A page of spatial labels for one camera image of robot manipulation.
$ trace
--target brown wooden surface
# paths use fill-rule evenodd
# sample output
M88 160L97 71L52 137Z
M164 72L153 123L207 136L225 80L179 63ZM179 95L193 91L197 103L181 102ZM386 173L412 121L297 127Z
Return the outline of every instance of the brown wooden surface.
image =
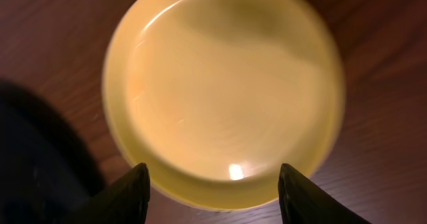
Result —
M0 0L0 77L45 97L87 142L108 182L129 167L101 106L101 68L135 0ZM308 0L344 60L347 106L313 176L373 223L427 223L427 0ZM152 191L147 223L281 223L278 203L200 211Z

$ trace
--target ceramic plate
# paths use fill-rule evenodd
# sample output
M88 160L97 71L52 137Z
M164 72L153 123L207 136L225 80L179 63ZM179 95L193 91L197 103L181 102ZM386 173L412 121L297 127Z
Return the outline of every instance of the ceramic plate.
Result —
M138 0L111 40L103 98L129 164L215 210L276 199L282 163L310 176L343 110L334 44L304 0Z

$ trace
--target dark wood grain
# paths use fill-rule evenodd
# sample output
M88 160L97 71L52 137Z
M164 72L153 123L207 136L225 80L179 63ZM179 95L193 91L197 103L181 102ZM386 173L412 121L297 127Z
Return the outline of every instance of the dark wood grain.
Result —
M101 68L135 0L0 0L0 77L43 96L87 143L109 183L129 167L101 106ZM344 60L336 147L312 177L372 223L427 223L427 0L308 0ZM147 223L281 223L277 202L216 213L151 191Z

